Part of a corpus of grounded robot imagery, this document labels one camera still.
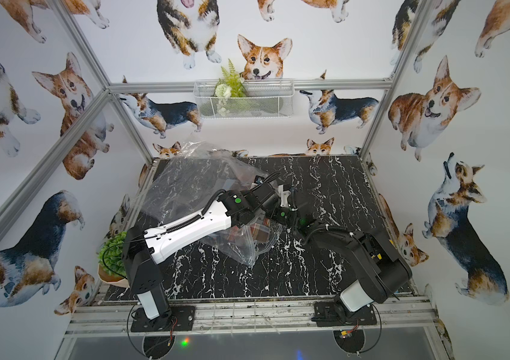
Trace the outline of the red plaid shirt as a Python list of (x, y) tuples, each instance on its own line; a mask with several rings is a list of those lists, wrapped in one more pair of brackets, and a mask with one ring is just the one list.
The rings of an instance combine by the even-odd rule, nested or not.
[(229, 231), (229, 242), (235, 244), (267, 243), (271, 234), (271, 221), (266, 218), (256, 218), (241, 228), (234, 227)]

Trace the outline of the clear plastic vacuum bag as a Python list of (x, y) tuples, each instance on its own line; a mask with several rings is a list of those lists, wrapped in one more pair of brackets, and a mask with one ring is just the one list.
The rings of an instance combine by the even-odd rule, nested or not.
[[(208, 142), (188, 142), (172, 157), (162, 156), (165, 166), (148, 189), (139, 212), (142, 230), (158, 227), (201, 210), (217, 190), (247, 190), (269, 175), (248, 163), (248, 151), (216, 149)], [(247, 266), (276, 245), (283, 227), (271, 222), (267, 243), (235, 244), (222, 230), (199, 240)]]

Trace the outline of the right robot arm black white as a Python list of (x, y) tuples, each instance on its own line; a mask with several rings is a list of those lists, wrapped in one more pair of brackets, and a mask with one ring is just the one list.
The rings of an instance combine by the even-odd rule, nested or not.
[(321, 222), (289, 185), (280, 185), (277, 196), (272, 220), (284, 224), (301, 246), (332, 251), (349, 264), (355, 281), (336, 296), (336, 303), (347, 312), (384, 303), (412, 279), (412, 270), (385, 228), (361, 232)]

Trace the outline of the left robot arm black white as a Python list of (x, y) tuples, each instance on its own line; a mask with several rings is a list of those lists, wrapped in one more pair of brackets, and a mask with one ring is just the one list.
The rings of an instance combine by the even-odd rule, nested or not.
[(171, 223), (127, 231), (121, 259), (130, 291), (136, 294), (148, 320), (169, 319), (172, 312), (163, 288), (160, 264), (184, 247), (213, 233), (243, 227), (263, 212), (277, 221), (286, 218), (290, 188), (272, 182), (279, 172), (267, 176), (252, 189), (217, 190), (205, 206)]

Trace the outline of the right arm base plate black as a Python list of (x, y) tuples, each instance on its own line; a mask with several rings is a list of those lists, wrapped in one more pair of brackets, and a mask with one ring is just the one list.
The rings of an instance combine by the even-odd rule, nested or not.
[(311, 321), (318, 327), (374, 326), (378, 324), (374, 310), (364, 306), (357, 311), (348, 310), (342, 303), (319, 301), (313, 306)]

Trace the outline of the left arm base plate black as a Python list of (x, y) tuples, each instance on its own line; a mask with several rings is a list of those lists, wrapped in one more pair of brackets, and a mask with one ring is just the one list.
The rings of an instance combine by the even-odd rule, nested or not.
[(142, 307), (131, 315), (131, 332), (188, 332), (191, 331), (196, 315), (194, 306), (171, 307), (164, 315), (148, 319)]

